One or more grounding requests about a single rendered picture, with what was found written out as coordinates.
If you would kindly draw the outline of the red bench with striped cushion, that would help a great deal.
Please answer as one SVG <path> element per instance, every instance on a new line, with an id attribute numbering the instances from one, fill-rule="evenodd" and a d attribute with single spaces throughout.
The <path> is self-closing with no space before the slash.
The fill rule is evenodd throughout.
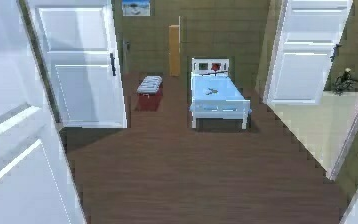
<path id="1" fill-rule="evenodd" d="M 162 86 L 161 76 L 146 76 L 136 90 L 138 95 L 136 110 L 156 111 L 163 96 Z"/>

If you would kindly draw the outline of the white bed with blue sheet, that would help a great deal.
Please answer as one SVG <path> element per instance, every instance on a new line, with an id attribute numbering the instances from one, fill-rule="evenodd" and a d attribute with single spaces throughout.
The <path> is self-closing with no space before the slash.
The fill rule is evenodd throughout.
<path id="1" fill-rule="evenodd" d="M 211 70 L 213 63 L 220 63 L 220 70 Z M 241 120 L 241 129 L 251 127 L 251 101 L 229 77 L 229 59 L 193 58 L 191 60 L 190 89 L 192 115 L 191 126 L 197 126 L 198 119 Z M 208 88 L 218 90 L 217 94 L 206 95 Z"/>

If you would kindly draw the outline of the tall orange wooden cupboard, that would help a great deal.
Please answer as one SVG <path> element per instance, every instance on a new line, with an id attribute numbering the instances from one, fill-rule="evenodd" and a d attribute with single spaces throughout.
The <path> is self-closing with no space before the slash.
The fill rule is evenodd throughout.
<path id="1" fill-rule="evenodd" d="M 179 26 L 169 26 L 169 66 L 170 75 L 180 75 L 180 41 Z"/>

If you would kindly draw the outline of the white panelled room door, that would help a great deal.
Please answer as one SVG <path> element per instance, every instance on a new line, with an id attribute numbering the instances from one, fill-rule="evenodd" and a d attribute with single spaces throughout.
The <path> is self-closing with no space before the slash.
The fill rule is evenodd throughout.
<path id="1" fill-rule="evenodd" d="M 26 0 L 65 127 L 125 128 L 111 0 Z M 114 54 L 116 76 L 112 75 Z"/>
<path id="2" fill-rule="evenodd" d="M 283 0 L 263 100 L 316 105 L 353 0 Z"/>
<path id="3" fill-rule="evenodd" d="M 17 0 L 0 0 L 0 224 L 87 224 Z"/>

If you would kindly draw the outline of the framed beach picture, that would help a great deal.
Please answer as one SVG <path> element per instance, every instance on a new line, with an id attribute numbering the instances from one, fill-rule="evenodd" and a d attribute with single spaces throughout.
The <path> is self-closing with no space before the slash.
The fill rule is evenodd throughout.
<path id="1" fill-rule="evenodd" d="M 150 6 L 150 0 L 122 0 L 124 16 L 149 16 Z"/>

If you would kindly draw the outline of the dark house plant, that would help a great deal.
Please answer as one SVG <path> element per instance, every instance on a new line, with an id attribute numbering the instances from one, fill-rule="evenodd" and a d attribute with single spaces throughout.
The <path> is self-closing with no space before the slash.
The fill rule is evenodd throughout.
<path id="1" fill-rule="evenodd" d="M 358 79 L 351 77 L 350 68 L 345 68 L 343 74 L 334 82 L 334 93 L 341 96 L 344 92 L 351 90 L 355 84 L 358 84 Z"/>

